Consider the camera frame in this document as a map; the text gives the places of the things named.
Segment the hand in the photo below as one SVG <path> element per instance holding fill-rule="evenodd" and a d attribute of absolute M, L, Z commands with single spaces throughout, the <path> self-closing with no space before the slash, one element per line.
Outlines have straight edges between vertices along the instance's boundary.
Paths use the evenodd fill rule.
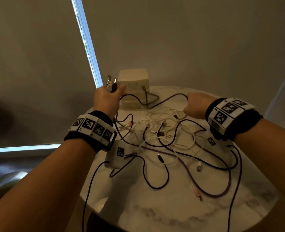
<path fill-rule="evenodd" d="M 106 85 L 97 88 L 94 95 L 93 110 L 104 112 L 113 120 L 119 110 L 119 100 L 125 94 L 125 89 L 125 84 L 118 86 L 114 93 L 110 93 Z"/>
<path fill-rule="evenodd" d="M 205 93 L 189 93 L 187 96 L 187 106 L 183 112 L 197 119 L 204 119 L 206 110 L 216 100 L 216 98 Z"/>

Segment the marble pattern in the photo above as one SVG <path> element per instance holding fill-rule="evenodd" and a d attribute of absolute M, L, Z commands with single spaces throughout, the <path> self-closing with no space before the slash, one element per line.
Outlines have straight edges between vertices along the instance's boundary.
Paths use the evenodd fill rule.
<path fill-rule="evenodd" d="M 176 92 L 188 93 L 196 91 L 181 87 L 151 87 L 152 92 L 160 97 L 168 97 Z M 184 98 L 175 97 L 165 102 L 165 106 L 182 110 L 186 105 Z M 119 117 L 125 117 L 129 112 L 119 111 Z M 145 111 L 133 112 L 134 121 L 145 118 Z M 199 120 L 204 127 L 206 121 Z M 191 130 L 195 125 L 188 125 Z M 203 132 L 205 138 L 211 136 L 210 131 Z M 182 135 L 178 142 L 187 143 L 190 136 Z M 205 142 L 205 147 L 223 158 L 228 165 L 234 163 L 234 158 L 226 148 L 231 142 L 216 141 L 211 146 Z M 156 160 L 154 152 L 146 152 L 151 159 Z M 241 152 L 243 159 L 243 175 L 241 184 L 233 205 L 231 215 L 231 232 L 244 231 L 262 220 L 277 201 L 274 186 L 264 177 L 255 165 Z M 162 155 L 165 162 L 171 157 Z M 221 166 L 219 161 L 206 152 L 199 153 L 199 157 L 207 162 Z M 193 161 L 182 156 L 188 164 Z M 105 153 L 100 152 L 92 164 L 81 197 L 85 200 L 90 179 L 96 167 L 105 159 Z M 153 164 L 146 159 L 146 174 L 151 184 L 159 186 L 165 182 L 167 173 L 163 166 Z M 227 185 L 228 173 L 202 166 L 202 172 L 195 171 L 195 164 L 191 164 L 190 171 L 198 184 L 207 192 L 218 194 Z M 232 170 L 232 185 L 227 193 L 219 199 L 203 195 L 200 202 L 194 195 L 189 178 L 181 164 L 169 166 L 170 181 L 161 190 L 151 189 L 142 176 L 142 161 L 134 160 L 114 178 L 109 178 L 111 169 L 102 168 L 98 171 L 91 187 L 88 205 L 92 207 L 106 221 L 131 232 L 182 232 L 182 231 L 227 231 L 227 220 L 230 202 L 237 184 L 239 166 Z"/>

